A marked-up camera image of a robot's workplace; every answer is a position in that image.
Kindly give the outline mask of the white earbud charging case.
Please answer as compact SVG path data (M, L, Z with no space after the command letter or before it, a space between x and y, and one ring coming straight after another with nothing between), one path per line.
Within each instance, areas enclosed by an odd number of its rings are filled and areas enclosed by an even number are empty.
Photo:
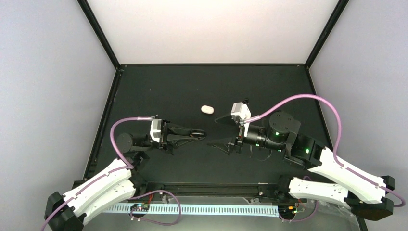
M201 107L201 111L202 111L203 113L205 113L205 114L211 115L211 114L214 113L215 110L214 110L214 108L211 107L211 106L203 105L203 106Z

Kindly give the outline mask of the black earbud case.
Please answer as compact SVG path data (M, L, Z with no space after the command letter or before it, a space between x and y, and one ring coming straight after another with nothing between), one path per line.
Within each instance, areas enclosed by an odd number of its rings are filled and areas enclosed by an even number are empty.
M190 137L193 137L195 139L203 140L206 138L206 136L207 136L207 133L205 130L201 130L201 129L190 130Z

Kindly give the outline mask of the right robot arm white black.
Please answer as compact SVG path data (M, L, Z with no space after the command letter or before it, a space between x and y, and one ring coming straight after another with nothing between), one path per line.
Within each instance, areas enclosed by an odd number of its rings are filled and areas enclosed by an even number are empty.
M386 194L394 189L394 178L377 177L355 170L349 164L339 165L330 148L299 133L301 124L290 114L274 112L261 126L242 124L242 116L238 114L216 118L215 122L237 129L229 143L211 142L211 146L222 152L240 153L244 145L277 151L288 163L329 179L328 183L323 183L281 176L274 188L274 195L279 201L285 202L290 198L324 201L373 221L393 214L394 202Z

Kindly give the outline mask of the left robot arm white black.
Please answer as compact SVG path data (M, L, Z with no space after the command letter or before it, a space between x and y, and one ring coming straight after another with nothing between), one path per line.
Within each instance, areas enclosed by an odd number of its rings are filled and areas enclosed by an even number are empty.
M115 139L116 127L128 121L148 121L150 131L140 138L123 134ZM147 151L157 149L172 153L181 145L205 137L204 130L185 128L155 116L128 117L116 121L110 129L110 141L117 158L77 187L63 194L54 192L50 195L41 230L49 226L53 231L81 231L100 213L122 201L153 198L156 193L174 197L174 194L163 189L146 190L147 184L140 177L139 169L149 159Z

